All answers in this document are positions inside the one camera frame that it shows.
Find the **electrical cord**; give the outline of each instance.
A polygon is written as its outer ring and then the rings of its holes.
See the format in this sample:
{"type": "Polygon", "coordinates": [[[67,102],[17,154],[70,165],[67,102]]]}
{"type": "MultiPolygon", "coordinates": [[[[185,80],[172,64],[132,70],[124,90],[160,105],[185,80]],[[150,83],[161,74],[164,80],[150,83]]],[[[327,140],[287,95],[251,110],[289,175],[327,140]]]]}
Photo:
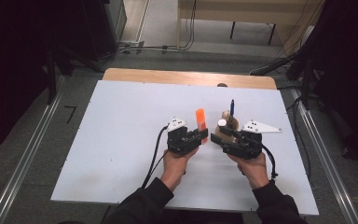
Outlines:
{"type": "Polygon", "coordinates": [[[269,149],[266,146],[264,146],[263,143],[261,143],[261,142],[257,142],[254,139],[251,139],[251,138],[248,138],[248,137],[245,137],[245,136],[243,136],[243,139],[245,139],[246,141],[255,143],[257,145],[260,145],[267,152],[269,160],[271,161],[271,164],[272,164],[271,178],[275,179],[275,177],[277,177],[278,174],[275,172],[275,158],[272,155],[271,151],[269,151],[269,149]]]}
{"type": "MultiPolygon", "coordinates": [[[[302,11],[302,13],[301,13],[301,16],[298,18],[298,20],[297,20],[297,22],[296,22],[296,25],[298,24],[298,22],[299,22],[299,21],[301,20],[301,18],[303,17],[304,11],[305,11],[305,7],[306,7],[307,4],[308,4],[308,0],[307,0],[306,4],[303,6],[303,11],[302,11]]],[[[315,16],[315,13],[316,13],[317,9],[319,8],[320,4],[321,4],[321,2],[318,3],[318,6],[316,6],[315,10],[313,10],[312,15],[310,16],[310,19],[309,19],[309,21],[307,22],[307,27],[310,25],[310,22],[313,20],[313,18],[314,18],[314,16],[315,16]]],[[[287,39],[284,41],[284,43],[281,42],[282,47],[278,50],[278,52],[277,52],[277,54],[275,55],[275,57],[274,57],[274,58],[271,60],[271,62],[269,62],[269,63],[273,63],[273,62],[279,60],[279,59],[281,58],[281,56],[285,53],[284,51],[283,51],[282,53],[280,53],[280,52],[281,52],[281,50],[283,49],[284,45],[286,44],[286,42],[287,42],[287,40],[289,39],[289,37],[290,37],[290,35],[292,34],[292,32],[295,30],[296,25],[295,25],[295,26],[293,27],[293,29],[290,31],[289,36],[288,36],[287,39]]],[[[302,41],[302,39],[304,39],[304,37],[306,36],[307,32],[306,32],[303,36],[301,36],[295,43],[293,43],[292,45],[290,45],[290,46],[288,47],[288,49],[290,49],[290,48],[292,48],[293,46],[295,46],[295,45],[298,43],[298,41],[302,41]]],[[[252,72],[257,71],[257,70],[262,69],[262,68],[265,68],[265,67],[269,67],[269,65],[262,66],[262,67],[259,67],[259,68],[254,69],[254,70],[252,70],[252,71],[249,73],[249,75],[250,75],[252,72]]]]}
{"type": "Polygon", "coordinates": [[[196,9],[197,9],[197,0],[194,1],[194,5],[192,8],[192,12],[191,12],[191,18],[190,18],[190,37],[187,40],[186,44],[184,46],[179,46],[179,49],[176,46],[150,46],[150,47],[126,47],[124,49],[118,49],[116,53],[122,53],[128,50],[144,50],[144,49],[149,49],[149,50],[160,50],[160,51],[168,51],[168,52],[181,52],[181,51],[186,51],[189,50],[194,43],[194,20],[196,17],[196,9]]]}
{"type": "MultiPolygon", "coordinates": [[[[144,189],[144,188],[146,187],[147,182],[148,182],[149,179],[150,179],[150,176],[153,174],[153,172],[156,170],[156,168],[157,168],[159,162],[162,160],[162,158],[163,158],[163,157],[165,156],[165,154],[167,154],[167,152],[168,152],[168,151],[166,151],[166,152],[164,153],[164,155],[162,155],[162,157],[158,160],[156,166],[153,168],[153,165],[154,165],[154,162],[155,162],[156,156],[157,156],[158,145],[159,145],[159,139],[161,138],[162,133],[163,133],[167,128],[168,128],[168,125],[165,126],[165,127],[163,127],[163,128],[161,129],[161,131],[159,132],[159,134],[158,134],[158,138],[157,138],[157,142],[156,142],[156,147],[155,147],[155,152],[154,152],[154,155],[153,155],[153,160],[152,160],[152,163],[150,164],[149,172],[147,172],[147,176],[146,176],[145,181],[144,181],[144,183],[143,183],[143,185],[142,185],[142,189],[144,189]]],[[[101,220],[101,223],[106,219],[106,216],[107,216],[107,214],[109,213],[109,210],[111,209],[111,207],[112,207],[112,205],[107,206],[106,211],[105,211],[105,213],[103,214],[103,219],[101,220]]]]}
{"type": "Polygon", "coordinates": [[[310,155],[308,153],[307,148],[305,147],[304,139],[303,139],[303,137],[301,135],[300,130],[298,129],[297,121],[296,121],[296,113],[298,111],[298,107],[299,107],[299,104],[300,104],[300,99],[301,99],[301,96],[298,97],[297,99],[295,99],[295,102],[292,104],[293,105],[293,120],[294,120],[294,124],[295,124],[295,139],[296,139],[296,142],[297,142],[297,134],[298,134],[298,136],[300,137],[301,145],[304,148],[305,155],[306,155],[306,158],[307,158],[307,164],[308,164],[307,178],[310,181],[310,169],[311,169],[310,155]]]}
{"type": "Polygon", "coordinates": [[[147,185],[147,182],[149,181],[151,175],[153,174],[153,166],[154,166],[154,162],[156,160],[156,156],[157,156],[157,152],[158,152],[158,145],[159,145],[159,139],[161,138],[161,135],[162,133],[168,128],[168,125],[167,126],[164,126],[161,131],[159,131],[159,134],[158,134],[158,138],[157,138],[157,142],[156,142],[156,147],[155,147],[155,152],[154,152],[154,155],[153,155],[153,160],[150,164],[150,168],[149,168],[149,171],[147,172],[147,175],[146,175],[146,178],[145,178],[145,181],[144,183],[142,184],[141,188],[144,189],[147,185]]]}
{"type": "Polygon", "coordinates": [[[277,90],[285,90],[285,89],[300,89],[300,86],[285,86],[285,87],[278,87],[277,90]]]}

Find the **wooden table edge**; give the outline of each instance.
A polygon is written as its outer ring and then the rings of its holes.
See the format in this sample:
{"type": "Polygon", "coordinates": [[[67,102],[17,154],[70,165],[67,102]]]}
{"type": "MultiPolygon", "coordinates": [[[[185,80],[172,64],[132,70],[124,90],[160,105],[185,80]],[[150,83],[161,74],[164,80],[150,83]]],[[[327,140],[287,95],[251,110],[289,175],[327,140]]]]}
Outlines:
{"type": "Polygon", "coordinates": [[[230,88],[277,90],[275,80],[272,77],[223,73],[109,68],[105,71],[103,80],[201,86],[217,86],[224,83],[230,88]]]}

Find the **black jacket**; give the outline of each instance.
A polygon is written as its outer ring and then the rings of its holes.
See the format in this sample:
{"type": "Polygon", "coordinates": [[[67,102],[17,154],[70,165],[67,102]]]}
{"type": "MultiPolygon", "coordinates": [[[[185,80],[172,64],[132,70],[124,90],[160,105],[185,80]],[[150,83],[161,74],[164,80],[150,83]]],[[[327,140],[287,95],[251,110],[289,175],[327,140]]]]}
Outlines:
{"type": "MultiPolygon", "coordinates": [[[[257,214],[263,223],[307,223],[302,219],[296,203],[289,195],[283,195],[270,181],[261,189],[254,189],[259,208],[257,214]]],[[[170,199],[172,192],[155,178],[146,189],[137,189],[126,198],[104,221],[103,224],[152,224],[158,223],[162,209],[170,199]]]]}

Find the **table surface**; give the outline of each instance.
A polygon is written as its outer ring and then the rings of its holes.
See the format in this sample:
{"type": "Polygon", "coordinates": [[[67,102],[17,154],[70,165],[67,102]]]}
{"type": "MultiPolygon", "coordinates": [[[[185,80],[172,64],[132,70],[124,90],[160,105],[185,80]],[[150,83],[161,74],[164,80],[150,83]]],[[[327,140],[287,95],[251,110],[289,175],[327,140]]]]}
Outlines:
{"type": "MultiPolygon", "coordinates": [[[[187,127],[195,129],[194,111],[203,107],[211,133],[222,111],[229,107],[231,99],[236,99],[236,118],[241,124],[256,119],[283,129],[282,133],[263,134],[263,143],[277,162],[277,186],[295,198],[301,214],[318,215],[280,93],[215,87],[222,82],[233,87],[275,88],[270,77],[107,70],[91,97],[51,200],[120,203],[142,185],[157,134],[173,115],[188,120],[187,127]],[[204,86],[188,85],[192,84],[192,77],[195,83],[204,86]],[[187,85],[171,84],[176,79],[185,82],[187,78],[187,85]],[[146,80],[168,84],[144,83],[146,80]]],[[[163,134],[158,157],[166,138],[163,134]]],[[[154,176],[161,174],[160,165],[154,176]]],[[[190,160],[186,176],[167,207],[243,212],[254,211],[257,202],[235,163],[219,146],[208,141],[190,160]]]]}

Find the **dark curtain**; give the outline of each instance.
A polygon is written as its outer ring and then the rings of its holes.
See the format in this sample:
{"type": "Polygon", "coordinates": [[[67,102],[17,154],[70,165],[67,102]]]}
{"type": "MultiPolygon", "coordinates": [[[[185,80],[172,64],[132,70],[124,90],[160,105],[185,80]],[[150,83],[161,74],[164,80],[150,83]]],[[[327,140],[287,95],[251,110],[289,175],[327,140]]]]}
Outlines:
{"type": "Polygon", "coordinates": [[[318,35],[314,59],[324,70],[315,91],[339,117],[333,119],[346,146],[358,154],[358,1],[339,2],[318,35]]]}
{"type": "Polygon", "coordinates": [[[0,144],[47,86],[36,13],[30,1],[0,1],[0,144]]]}

